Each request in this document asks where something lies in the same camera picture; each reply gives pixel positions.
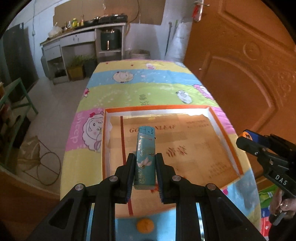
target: teal lighter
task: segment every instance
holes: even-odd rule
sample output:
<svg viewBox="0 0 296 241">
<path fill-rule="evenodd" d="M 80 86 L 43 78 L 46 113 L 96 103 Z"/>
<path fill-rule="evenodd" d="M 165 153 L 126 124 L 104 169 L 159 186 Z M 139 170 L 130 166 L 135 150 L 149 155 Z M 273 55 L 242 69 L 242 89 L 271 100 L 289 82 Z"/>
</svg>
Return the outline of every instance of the teal lighter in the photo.
<svg viewBox="0 0 296 241">
<path fill-rule="evenodd" d="M 155 189 L 155 129 L 140 126 L 136 151 L 134 188 Z"/>
</svg>

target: hand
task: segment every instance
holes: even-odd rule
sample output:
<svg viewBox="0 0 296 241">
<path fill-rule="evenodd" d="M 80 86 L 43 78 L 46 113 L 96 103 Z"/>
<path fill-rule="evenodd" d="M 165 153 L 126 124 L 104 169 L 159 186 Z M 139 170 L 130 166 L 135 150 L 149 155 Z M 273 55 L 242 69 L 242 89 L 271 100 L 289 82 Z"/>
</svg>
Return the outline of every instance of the hand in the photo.
<svg viewBox="0 0 296 241">
<path fill-rule="evenodd" d="M 271 214 L 275 214 L 276 210 L 280 207 L 282 211 L 287 212 L 285 219 L 290 219 L 296 213 L 296 198 L 282 200 L 282 193 L 283 191 L 281 189 L 276 189 L 270 202 L 269 211 Z"/>
</svg>

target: orange sticker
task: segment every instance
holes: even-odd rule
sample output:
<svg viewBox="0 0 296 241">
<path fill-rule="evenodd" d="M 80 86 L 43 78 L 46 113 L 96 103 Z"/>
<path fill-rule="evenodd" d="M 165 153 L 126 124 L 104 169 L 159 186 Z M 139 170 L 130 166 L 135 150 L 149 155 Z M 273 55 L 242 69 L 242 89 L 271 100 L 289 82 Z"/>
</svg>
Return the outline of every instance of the orange sticker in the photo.
<svg viewBox="0 0 296 241">
<path fill-rule="evenodd" d="M 244 131 L 243 133 L 241 133 L 239 136 L 240 137 L 245 137 L 247 139 L 250 139 L 251 141 L 253 140 L 252 137 L 250 136 L 250 134 L 248 132 L 246 132 L 246 131 Z"/>
</svg>

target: silver bolt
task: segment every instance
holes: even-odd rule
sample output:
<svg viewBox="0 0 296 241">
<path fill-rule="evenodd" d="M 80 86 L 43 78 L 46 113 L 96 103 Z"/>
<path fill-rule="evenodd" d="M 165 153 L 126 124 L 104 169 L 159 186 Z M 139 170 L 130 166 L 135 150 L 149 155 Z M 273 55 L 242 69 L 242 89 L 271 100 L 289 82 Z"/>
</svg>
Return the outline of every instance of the silver bolt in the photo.
<svg viewBox="0 0 296 241">
<path fill-rule="evenodd" d="M 77 184 L 77 185 L 75 186 L 75 189 L 76 189 L 77 191 L 80 191 L 80 190 L 83 189 L 83 185 L 82 185 L 82 184 Z"/>
<path fill-rule="evenodd" d="M 111 177 L 109 177 L 109 180 L 110 180 L 111 182 L 116 182 L 116 181 L 118 180 L 118 177 L 116 177 L 116 176 L 111 176 Z"/>
<path fill-rule="evenodd" d="M 172 179 L 173 179 L 174 181 L 178 182 L 178 181 L 181 180 L 181 177 L 178 176 L 178 175 L 174 175 L 174 176 L 172 176 Z"/>
<path fill-rule="evenodd" d="M 211 191 L 213 191 L 213 190 L 216 189 L 216 185 L 213 184 L 213 183 L 209 183 L 209 184 L 207 185 L 207 188 L 210 189 Z"/>
</svg>

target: carved door panel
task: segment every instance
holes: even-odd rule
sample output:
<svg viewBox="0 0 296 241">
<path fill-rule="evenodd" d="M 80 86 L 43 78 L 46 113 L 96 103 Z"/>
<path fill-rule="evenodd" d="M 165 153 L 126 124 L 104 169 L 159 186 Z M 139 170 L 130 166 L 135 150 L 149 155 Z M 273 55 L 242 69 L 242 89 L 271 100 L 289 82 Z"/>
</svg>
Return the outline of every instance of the carved door panel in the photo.
<svg viewBox="0 0 296 241">
<path fill-rule="evenodd" d="M 295 44 L 260 0 L 205 0 L 184 64 L 244 129 L 296 142 Z M 256 177 L 262 167 L 250 157 Z"/>
</svg>

